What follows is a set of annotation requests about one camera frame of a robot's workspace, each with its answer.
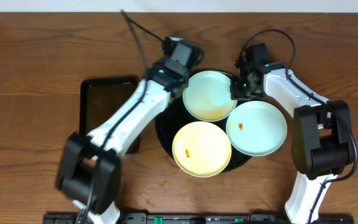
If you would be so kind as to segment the light blue plate top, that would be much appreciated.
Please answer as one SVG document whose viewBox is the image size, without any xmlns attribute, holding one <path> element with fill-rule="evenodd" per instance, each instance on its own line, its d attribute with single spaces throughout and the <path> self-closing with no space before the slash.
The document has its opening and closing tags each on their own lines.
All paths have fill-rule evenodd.
<svg viewBox="0 0 358 224">
<path fill-rule="evenodd" d="M 183 92 L 187 111 L 202 121 L 219 121 L 237 106 L 231 99 L 231 79 L 217 71 L 206 70 L 192 75 Z"/>
</svg>

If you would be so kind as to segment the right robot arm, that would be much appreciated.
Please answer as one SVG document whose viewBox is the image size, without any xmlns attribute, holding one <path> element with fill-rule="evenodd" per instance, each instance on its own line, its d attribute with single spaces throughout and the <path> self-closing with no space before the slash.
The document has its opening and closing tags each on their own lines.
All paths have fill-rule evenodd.
<svg viewBox="0 0 358 224">
<path fill-rule="evenodd" d="M 357 167 L 357 147 L 346 102 L 313 92 L 281 62 L 272 62 L 265 44 L 250 45 L 235 62 L 233 100 L 270 96 L 293 118 L 292 161 L 298 171 L 285 211 L 291 223 L 313 223 L 328 187 L 346 180 L 345 166 Z"/>
</svg>

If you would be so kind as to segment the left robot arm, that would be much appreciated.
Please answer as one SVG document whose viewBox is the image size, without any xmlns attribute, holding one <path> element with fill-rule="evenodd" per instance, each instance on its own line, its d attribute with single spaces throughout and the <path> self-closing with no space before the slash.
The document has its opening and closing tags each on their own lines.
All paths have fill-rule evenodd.
<svg viewBox="0 0 358 224">
<path fill-rule="evenodd" d="M 55 186 L 79 206 L 75 223 L 116 223 L 114 201 L 121 182 L 121 161 L 143 129 L 182 95 L 204 52 L 180 39 L 162 42 L 164 56 L 146 68 L 132 96 L 86 136 L 71 134 L 63 150 Z"/>
</svg>

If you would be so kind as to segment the light blue plate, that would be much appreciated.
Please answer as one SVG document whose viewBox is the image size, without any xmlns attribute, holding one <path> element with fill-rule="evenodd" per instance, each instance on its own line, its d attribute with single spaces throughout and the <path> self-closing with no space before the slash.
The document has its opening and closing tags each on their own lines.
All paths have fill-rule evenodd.
<svg viewBox="0 0 358 224">
<path fill-rule="evenodd" d="M 192 75 L 183 92 L 187 111 L 202 121 L 219 121 L 237 106 L 231 99 L 231 79 L 217 71 L 206 70 Z"/>
<path fill-rule="evenodd" d="M 287 122 L 274 105 L 250 101 L 237 106 L 229 115 L 226 134 L 239 152 L 248 156 L 266 156 L 284 143 Z"/>
</svg>

